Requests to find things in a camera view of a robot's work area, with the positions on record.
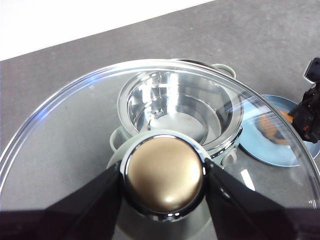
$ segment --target stainless steel pot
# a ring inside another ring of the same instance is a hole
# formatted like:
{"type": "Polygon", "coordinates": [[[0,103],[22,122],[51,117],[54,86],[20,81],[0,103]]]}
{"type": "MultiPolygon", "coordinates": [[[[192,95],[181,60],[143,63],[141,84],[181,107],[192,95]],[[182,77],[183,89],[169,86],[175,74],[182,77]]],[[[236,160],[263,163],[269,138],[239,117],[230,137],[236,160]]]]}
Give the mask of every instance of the stainless steel pot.
{"type": "MultiPolygon", "coordinates": [[[[205,63],[177,61],[205,66],[215,74],[224,75],[205,63]]],[[[223,64],[216,66],[236,76],[232,68],[223,64]]],[[[117,110],[122,126],[110,138],[114,151],[115,142],[120,145],[140,132],[169,129],[196,140],[212,158],[221,158],[222,153],[237,146],[243,117],[239,95],[213,77],[191,70],[164,68],[144,70],[129,79],[119,93],[117,110]]]]}

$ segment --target gray countertop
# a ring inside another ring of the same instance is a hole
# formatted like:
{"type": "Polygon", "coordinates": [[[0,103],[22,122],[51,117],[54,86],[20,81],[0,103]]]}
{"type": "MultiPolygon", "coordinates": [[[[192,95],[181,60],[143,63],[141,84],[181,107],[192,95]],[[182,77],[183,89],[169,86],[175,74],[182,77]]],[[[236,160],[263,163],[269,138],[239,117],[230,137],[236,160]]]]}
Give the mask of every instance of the gray countertop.
{"type": "Polygon", "coordinates": [[[47,97],[104,66],[134,59],[224,63],[261,94],[299,102],[302,73],[319,55],[320,1],[217,0],[4,60],[1,151],[47,97]]]}

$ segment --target gold lid knob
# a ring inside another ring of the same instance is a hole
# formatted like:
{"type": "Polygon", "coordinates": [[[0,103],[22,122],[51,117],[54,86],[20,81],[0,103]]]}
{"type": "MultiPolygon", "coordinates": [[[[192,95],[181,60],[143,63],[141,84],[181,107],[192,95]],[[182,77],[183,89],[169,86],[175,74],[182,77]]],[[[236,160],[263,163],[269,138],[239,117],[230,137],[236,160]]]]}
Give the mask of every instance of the gold lid knob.
{"type": "Polygon", "coordinates": [[[178,138],[158,137],[141,144],[128,162],[127,179],[145,207],[173,212],[199,192],[203,172],[198,154],[178,138]]]}

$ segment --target blue plate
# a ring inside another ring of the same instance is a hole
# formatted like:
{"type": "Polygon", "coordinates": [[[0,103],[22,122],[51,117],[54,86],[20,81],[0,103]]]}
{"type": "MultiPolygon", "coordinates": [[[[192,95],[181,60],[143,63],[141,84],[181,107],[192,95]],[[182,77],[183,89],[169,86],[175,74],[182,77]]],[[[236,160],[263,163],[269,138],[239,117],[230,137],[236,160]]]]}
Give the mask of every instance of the blue plate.
{"type": "MultiPolygon", "coordinates": [[[[277,109],[289,112],[297,104],[289,99],[275,95],[262,95],[277,109]]],[[[254,158],[269,165],[277,167],[296,167],[299,162],[290,146],[277,144],[265,138],[257,129],[256,122],[259,115],[263,114],[256,106],[249,101],[243,101],[244,114],[242,120],[243,131],[240,137],[240,145],[254,158]]],[[[312,143],[305,141],[313,158],[320,152],[320,141],[312,143]]]]}

